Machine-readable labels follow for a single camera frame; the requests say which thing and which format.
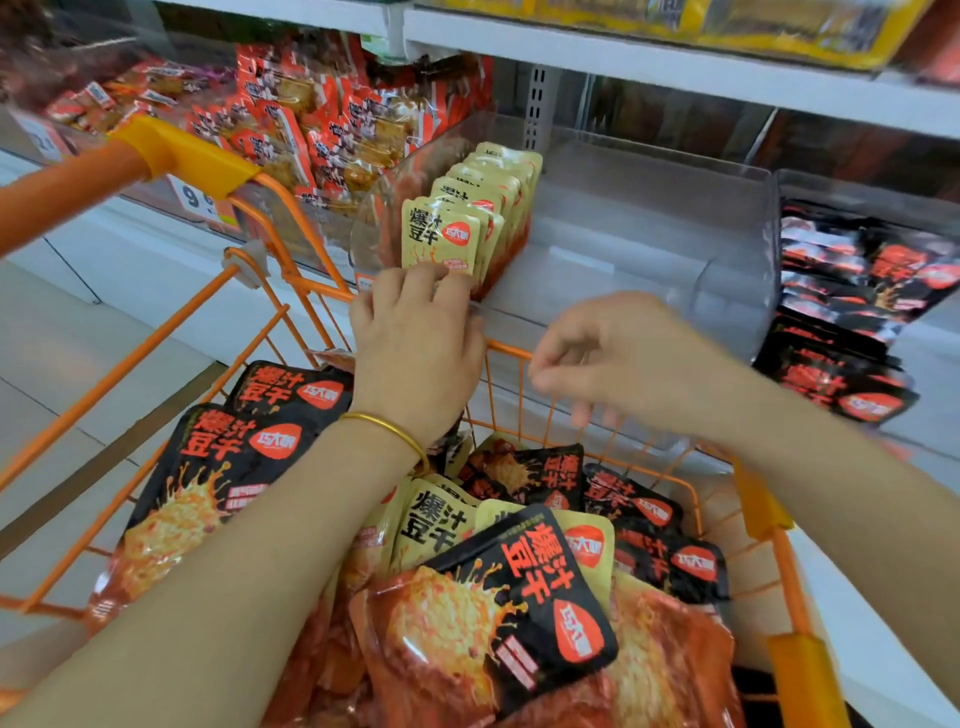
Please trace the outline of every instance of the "gold bangle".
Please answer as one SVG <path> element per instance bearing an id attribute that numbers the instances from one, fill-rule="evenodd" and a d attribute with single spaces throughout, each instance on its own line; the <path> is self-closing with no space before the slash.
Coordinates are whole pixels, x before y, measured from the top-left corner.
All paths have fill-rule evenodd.
<path id="1" fill-rule="evenodd" d="M 414 452 L 420 456 L 420 471 L 414 473 L 416 477 L 426 475 L 430 472 L 430 461 L 427 459 L 426 450 L 420 446 L 416 440 L 414 440 L 410 435 L 403 431 L 400 427 L 397 427 L 393 423 L 388 423 L 386 420 L 381 420 L 379 417 L 374 417 L 373 415 L 365 415 L 363 412 L 345 412 L 340 416 L 341 420 L 365 420 L 366 422 L 373 423 L 374 425 L 380 425 L 384 429 L 388 429 L 394 433 L 398 438 L 403 442 L 409 445 L 414 449 Z"/>

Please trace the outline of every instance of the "shopping cart handle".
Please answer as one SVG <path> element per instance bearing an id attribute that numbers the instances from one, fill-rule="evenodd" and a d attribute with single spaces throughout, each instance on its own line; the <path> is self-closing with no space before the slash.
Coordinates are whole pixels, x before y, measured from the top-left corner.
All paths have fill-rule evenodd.
<path id="1" fill-rule="evenodd" d="M 149 177 L 144 157 L 131 144 L 112 139 L 0 187 L 0 257 Z"/>

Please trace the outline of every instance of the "red snack package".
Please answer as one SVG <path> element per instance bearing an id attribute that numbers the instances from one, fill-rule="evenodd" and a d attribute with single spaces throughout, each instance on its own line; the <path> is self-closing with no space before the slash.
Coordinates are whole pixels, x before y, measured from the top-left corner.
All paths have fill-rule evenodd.
<path id="1" fill-rule="evenodd" d="M 616 656 L 610 623 L 539 505 L 361 592 L 350 616 L 387 728 L 519 716 Z"/>

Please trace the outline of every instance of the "supermarket shelf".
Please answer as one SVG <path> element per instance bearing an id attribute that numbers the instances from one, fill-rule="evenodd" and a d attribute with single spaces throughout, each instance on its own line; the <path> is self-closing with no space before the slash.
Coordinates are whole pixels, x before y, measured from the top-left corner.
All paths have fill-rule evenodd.
<path id="1" fill-rule="evenodd" d="M 960 139 L 960 92 L 478 15 L 410 8 L 403 36 L 476 53 Z"/>
<path id="2" fill-rule="evenodd" d="M 284 20 L 350 31 L 369 36 L 388 36 L 391 26 L 403 27 L 402 6 L 359 0 L 173 0 L 178 5 L 205 10 Z"/>

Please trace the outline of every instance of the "price label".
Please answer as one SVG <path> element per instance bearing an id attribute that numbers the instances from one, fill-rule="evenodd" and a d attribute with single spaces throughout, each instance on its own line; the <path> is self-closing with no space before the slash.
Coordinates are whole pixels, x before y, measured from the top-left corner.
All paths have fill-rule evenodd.
<path id="1" fill-rule="evenodd" d="M 225 200 L 214 200 L 201 189 L 187 184 L 183 180 L 170 175 L 170 184 L 174 186 L 174 192 L 183 209 L 199 215 L 211 223 L 218 225 L 228 225 L 232 228 L 237 227 L 236 212 L 233 205 Z"/>
<path id="2" fill-rule="evenodd" d="M 71 156 L 66 142 L 52 125 L 28 113 L 12 110 L 11 114 L 37 150 L 50 161 L 61 161 Z"/>

